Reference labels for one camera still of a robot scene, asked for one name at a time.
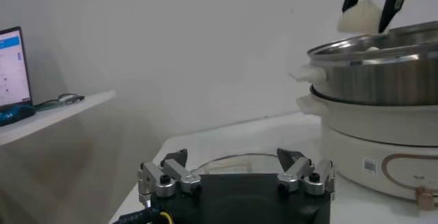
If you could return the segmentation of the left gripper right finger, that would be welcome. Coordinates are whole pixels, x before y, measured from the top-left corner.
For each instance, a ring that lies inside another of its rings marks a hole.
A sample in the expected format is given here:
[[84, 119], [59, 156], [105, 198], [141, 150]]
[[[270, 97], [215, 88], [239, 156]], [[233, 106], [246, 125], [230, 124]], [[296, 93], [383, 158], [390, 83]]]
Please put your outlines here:
[[315, 164], [299, 151], [281, 148], [276, 150], [276, 154], [283, 169], [276, 180], [286, 192], [301, 189], [313, 196], [335, 192], [335, 167], [332, 160], [322, 159]]

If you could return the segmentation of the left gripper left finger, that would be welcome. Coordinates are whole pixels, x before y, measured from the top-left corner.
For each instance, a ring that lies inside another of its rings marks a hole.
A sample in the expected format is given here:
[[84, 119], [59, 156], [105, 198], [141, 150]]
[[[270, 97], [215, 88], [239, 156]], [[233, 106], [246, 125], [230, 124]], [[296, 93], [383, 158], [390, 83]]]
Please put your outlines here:
[[200, 175], [185, 168], [188, 150], [167, 154], [159, 163], [142, 162], [138, 169], [139, 198], [148, 195], [156, 197], [173, 197], [177, 189], [188, 195], [197, 195], [202, 190]]

